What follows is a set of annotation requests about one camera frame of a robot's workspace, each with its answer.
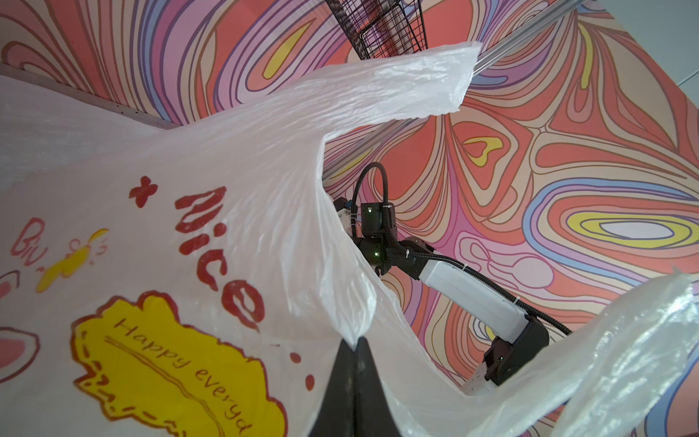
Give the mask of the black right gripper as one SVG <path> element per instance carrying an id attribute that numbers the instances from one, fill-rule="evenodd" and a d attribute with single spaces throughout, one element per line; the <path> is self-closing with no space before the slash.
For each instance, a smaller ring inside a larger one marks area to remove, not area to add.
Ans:
<path id="1" fill-rule="evenodd" d="M 391 202 L 351 205 L 351 236 L 376 273 L 391 269 L 389 249 L 398 238 L 395 207 Z"/>

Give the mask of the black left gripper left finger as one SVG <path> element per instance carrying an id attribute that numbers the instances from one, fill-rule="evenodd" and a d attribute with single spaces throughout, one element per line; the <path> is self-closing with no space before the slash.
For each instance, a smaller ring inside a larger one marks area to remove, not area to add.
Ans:
<path id="1" fill-rule="evenodd" d="M 355 355 L 342 340 L 329 382 L 310 437 L 352 437 L 354 435 Z"/>

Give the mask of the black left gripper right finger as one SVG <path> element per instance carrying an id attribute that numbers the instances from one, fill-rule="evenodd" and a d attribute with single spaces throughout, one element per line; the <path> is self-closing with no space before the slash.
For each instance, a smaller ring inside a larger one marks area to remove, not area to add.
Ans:
<path id="1" fill-rule="evenodd" d="M 360 437 L 400 437 L 382 388 L 382 381 L 364 337 L 355 350 L 354 434 Z"/>

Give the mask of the printed bag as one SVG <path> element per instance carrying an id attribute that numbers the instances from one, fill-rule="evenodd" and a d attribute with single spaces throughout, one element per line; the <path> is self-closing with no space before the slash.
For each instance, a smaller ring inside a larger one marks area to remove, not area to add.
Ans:
<path id="1" fill-rule="evenodd" d="M 455 111 L 481 47 L 325 67 L 1 196 L 1 433 L 309 436 L 340 342 L 371 346 L 400 436 L 621 436 L 698 340 L 650 280 L 466 395 L 342 227 L 321 173 L 356 127 Z"/>

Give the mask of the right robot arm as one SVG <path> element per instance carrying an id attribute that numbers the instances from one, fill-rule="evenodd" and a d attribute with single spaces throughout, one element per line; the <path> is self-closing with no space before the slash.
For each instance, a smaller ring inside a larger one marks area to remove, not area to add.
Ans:
<path id="1" fill-rule="evenodd" d="M 462 386 L 466 395 L 494 391 L 550 344 L 549 323 L 563 334 L 571 331 L 480 272 L 440 255 L 419 239 L 398 240 L 393 205 L 388 202 L 349 208 L 349 232 L 379 275 L 397 268 L 438 291 L 494 333 L 482 363 Z"/>

